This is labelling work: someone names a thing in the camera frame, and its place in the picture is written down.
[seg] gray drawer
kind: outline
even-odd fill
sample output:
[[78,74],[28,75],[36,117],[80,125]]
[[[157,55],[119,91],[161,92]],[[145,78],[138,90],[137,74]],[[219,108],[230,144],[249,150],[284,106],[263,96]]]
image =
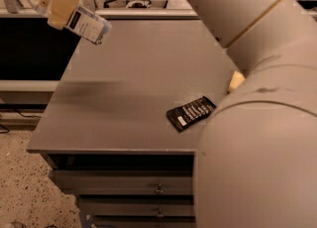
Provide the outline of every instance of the gray drawer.
[[189,171],[52,171],[50,178],[77,195],[192,195]]
[[196,228],[194,218],[94,217],[97,228]]
[[79,197],[77,204],[92,216],[194,217],[193,201],[188,197]]

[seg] drawer handle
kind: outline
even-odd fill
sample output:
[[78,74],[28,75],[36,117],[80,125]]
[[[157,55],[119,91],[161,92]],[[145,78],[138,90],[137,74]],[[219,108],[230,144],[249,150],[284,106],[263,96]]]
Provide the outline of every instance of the drawer handle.
[[157,214],[157,218],[163,218],[164,215],[161,213],[161,209],[158,209],[158,214]]
[[164,194],[164,190],[161,189],[161,184],[158,184],[158,188],[155,190],[156,195],[162,195]]

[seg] desk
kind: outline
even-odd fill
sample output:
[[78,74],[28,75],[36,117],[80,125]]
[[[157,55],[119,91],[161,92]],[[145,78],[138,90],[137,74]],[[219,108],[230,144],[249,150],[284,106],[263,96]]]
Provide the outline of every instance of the desk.
[[193,155],[210,117],[178,133],[165,112],[202,95],[217,105],[236,68],[199,20],[112,24],[101,46],[80,41],[28,152],[97,227],[194,227]]

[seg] gray tabletop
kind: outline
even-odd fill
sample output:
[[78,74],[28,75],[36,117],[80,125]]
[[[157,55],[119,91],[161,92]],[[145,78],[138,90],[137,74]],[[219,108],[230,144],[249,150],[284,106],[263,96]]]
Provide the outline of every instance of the gray tabletop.
[[210,117],[178,133],[165,113],[202,95],[216,105],[235,66],[201,21],[112,21],[81,40],[28,151],[190,154]]

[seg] speckled floor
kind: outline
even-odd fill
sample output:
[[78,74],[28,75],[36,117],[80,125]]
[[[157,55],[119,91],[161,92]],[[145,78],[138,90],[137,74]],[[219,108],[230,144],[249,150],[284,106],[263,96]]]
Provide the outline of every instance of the speckled floor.
[[[4,119],[0,112],[0,123]],[[26,152],[31,136],[23,128],[0,134],[0,228],[15,220],[27,228],[80,227],[74,196],[50,181],[50,167],[40,155]]]

